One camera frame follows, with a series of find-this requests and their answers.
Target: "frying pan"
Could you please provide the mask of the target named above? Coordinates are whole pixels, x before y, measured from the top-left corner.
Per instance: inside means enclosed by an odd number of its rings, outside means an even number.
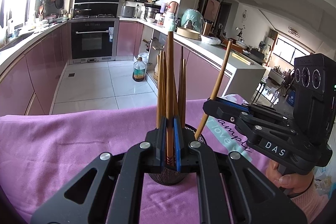
[[[64,5],[64,0],[55,0],[55,6],[57,9],[62,9]]]

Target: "cabinet door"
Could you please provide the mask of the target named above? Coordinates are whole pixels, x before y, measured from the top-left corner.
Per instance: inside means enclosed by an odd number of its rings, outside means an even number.
[[[33,93],[24,56],[0,83],[0,116],[25,115]]]
[[[134,54],[135,40],[137,38],[137,22],[120,22],[117,40],[117,56]]]
[[[186,66],[186,99],[197,100],[209,98],[218,74],[218,69],[190,52]],[[229,78],[224,75],[218,92],[219,96],[223,94],[228,82]]]
[[[34,46],[26,54],[26,59],[34,91],[41,104],[44,114],[48,115],[51,103],[53,102],[55,90],[52,90],[51,84],[49,83],[47,68],[43,57],[42,44],[43,41]]]
[[[31,104],[30,111],[28,115],[30,116],[35,116],[35,115],[44,115],[43,109],[40,105],[39,99],[37,96],[34,94],[33,95],[33,103]]]
[[[64,64],[62,57],[62,38],[61,38],[61,28],[57,28],[52,33],[52,39],[54,44],[54,53],[55,53],[55,65],[56,65],[56,78],[59,80]]]
[[[188,61],[189,50],[174,41],[174,75],[176,88],[179,88],[181,48],[183,48],[183,59]]]
[[[50,84],[51,90],[55,91],[58,83],[58,78],[57,78],[57,68],[54,53],[53,35],[52,34],[47,35],[41,43],[42,43],[44,64],[47,70],[48,82]]]
[[[62,58],[63,58],[63,66],[68,62],[68,37],[67,37],[67,24],[61,26],[61,43],[62,43]]]
[[[136,38],[135,38],[135,45],[134,45],[134,56],[138,56],[140,45],[141,45],[141,39],[142,39],[142,32],[143,32],[143,24],[138,23],[137,32],[136,32]]]

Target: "camera lens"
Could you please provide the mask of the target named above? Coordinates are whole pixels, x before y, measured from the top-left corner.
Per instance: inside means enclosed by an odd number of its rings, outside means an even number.
[[[299,69],[296,69],[295,71],[295,80],[297,83],[300,82],[300,70]]]
[[[303,68],[302,70],[302,84],[307,87],[309,85],[309,70],[307,68]]]
[[[312,81],[313,81],[313,87],[317,89],[320,86],[321,83],[321,75],[318,70],[314,70],[313,76],[312,76]]]

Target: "hand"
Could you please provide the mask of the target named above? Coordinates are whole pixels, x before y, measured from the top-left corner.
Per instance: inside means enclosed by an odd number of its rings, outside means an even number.
[[[292,189],[289,194],[302,193],[308,189],[314,177],[313,171],[305,176],[299,174],[289,174],[282,176],[278,172],[278,166],[279,163],[274,160],[270,160],[266,170],[266,177],[271,182],[273,182],[276,187]]]

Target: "oven control panel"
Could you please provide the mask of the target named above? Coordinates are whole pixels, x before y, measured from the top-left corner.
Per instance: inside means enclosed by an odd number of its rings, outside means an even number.
[[[85,23],[86,27],[95,27],[95,26],[100,26],[100,23],[95,23],[95,22],[91,22],[91,23]]]

